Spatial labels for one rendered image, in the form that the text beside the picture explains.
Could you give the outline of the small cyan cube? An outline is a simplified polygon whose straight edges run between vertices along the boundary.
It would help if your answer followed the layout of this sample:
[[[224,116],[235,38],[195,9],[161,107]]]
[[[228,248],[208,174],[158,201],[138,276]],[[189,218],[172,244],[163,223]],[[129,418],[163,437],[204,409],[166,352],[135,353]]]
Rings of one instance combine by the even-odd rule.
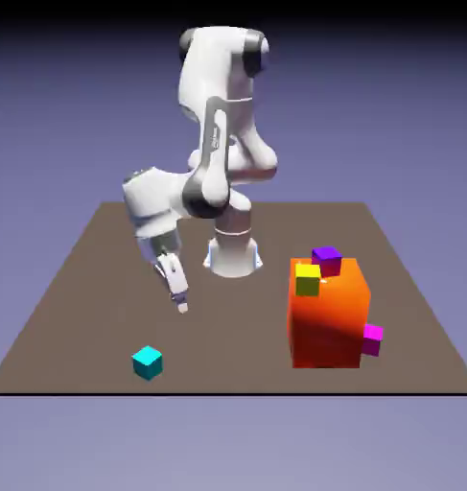
[[[160,351],[147,345],[132,355],[134,372],[141,378],[150,381],[163,371],[163,356]]]

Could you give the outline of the small purple cube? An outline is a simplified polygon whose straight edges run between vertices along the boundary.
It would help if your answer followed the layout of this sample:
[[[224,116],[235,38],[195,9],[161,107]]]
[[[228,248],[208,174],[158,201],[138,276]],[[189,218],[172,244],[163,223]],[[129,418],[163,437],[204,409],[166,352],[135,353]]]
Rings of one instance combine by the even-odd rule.
[[[333,246],[315,247],[312,249],[312,264],[319,265],[322,278],[339,276],[342,255]]]

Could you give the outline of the large orange box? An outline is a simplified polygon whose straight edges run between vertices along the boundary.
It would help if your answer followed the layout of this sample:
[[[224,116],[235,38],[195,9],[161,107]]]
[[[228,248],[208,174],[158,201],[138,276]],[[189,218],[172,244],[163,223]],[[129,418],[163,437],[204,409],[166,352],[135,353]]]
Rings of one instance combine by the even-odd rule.
[[[298,269],[309,258],[290,259],[287,333],[294,368],[358,368],[371,292],[355,258],[341,260],[340,275],[322,278],[318,295],[300,296]]]

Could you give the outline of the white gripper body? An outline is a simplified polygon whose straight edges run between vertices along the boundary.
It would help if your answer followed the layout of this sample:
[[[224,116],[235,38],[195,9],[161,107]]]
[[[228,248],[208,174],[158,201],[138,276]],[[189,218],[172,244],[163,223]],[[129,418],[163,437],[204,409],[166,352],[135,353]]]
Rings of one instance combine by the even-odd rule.
[[[187,279],[179,257],[175,253],[160,254],[156,258],[154,268],[165,280],[171,297],[178,297],[187,293]]]

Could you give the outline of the small magenta cube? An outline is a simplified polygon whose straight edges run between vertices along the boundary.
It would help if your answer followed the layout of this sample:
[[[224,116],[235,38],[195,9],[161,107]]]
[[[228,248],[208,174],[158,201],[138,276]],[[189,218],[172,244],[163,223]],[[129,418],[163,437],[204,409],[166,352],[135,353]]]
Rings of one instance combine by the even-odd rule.
[[[365,324],[363,329],[362,354],[378,357],[384,337],[384,328],[373,324]]]

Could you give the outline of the small yellow cube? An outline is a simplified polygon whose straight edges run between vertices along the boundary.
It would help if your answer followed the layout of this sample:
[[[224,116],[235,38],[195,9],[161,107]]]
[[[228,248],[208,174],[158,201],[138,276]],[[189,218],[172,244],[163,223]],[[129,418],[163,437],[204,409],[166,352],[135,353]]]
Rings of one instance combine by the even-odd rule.
[[[321,279],[320,266],[297,263],[295,273],[295,294],[297,296],[318,296]]]

